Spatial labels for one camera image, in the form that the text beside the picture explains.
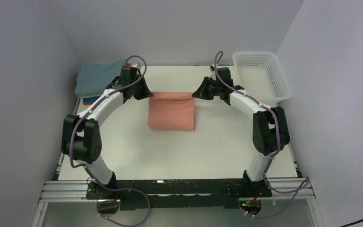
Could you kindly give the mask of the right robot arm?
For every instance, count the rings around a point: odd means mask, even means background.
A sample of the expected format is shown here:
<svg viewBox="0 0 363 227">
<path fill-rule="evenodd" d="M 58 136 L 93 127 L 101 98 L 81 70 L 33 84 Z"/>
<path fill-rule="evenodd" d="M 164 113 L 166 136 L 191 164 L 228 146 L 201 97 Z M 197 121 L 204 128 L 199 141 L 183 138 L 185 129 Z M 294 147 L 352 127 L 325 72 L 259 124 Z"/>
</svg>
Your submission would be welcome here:
<svg viewBox="0 0 363 227">
<path fill-rule="evenodd" d="M 242 192 L 255 195 L 268 185 L 266 174 L 272 159 L 290 142 L 290 134 L 281 107 L 271 107 L 250 96 L 243 87 L 234 85 L 229 68 L 210 67 L 211 76 L 204 77 L 193 98 L 213 100 L 219 97 L 252 119 L 252 142 L 256 157 L 243 173 Z"/>
</svg>

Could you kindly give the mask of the pink t shirt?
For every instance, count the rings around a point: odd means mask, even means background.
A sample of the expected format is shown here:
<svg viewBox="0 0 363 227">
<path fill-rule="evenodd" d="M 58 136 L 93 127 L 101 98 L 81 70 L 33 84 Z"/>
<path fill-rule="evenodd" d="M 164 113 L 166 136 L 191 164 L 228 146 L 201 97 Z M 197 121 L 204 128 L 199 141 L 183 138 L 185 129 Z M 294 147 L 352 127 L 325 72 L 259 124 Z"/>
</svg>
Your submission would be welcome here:
<svg viewBox="0 0 363 227">
<path fill-rule="evenodd" d="M 192 93 L 154 92 L 149 99 L 147 124 L 157 130 L 194 130 L 195 100 Z"/>
</svg>

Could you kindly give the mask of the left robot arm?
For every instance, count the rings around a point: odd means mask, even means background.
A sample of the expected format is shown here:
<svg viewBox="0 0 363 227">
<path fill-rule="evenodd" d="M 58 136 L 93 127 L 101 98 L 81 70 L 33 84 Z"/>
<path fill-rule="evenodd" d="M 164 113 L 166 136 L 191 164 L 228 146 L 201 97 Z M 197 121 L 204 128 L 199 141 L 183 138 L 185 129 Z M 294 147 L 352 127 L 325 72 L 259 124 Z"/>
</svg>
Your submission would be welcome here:
<svg viewBox="0 0 363 227">
<path fill-rule="evenodd" d="M 69 157 L 72 168 L 83 168 L 98 184 L 98 192 L 106 199 L 117 192 L 115 173 L 104 162 L 100 128 L 105 120 L 129 99 L 152 97 L 143 73 L 137 66 L 122 66 L 120 75 L 105 88 L 101 96 L 86 110 L 64 118 L 61 151 Z"/>
</svg>

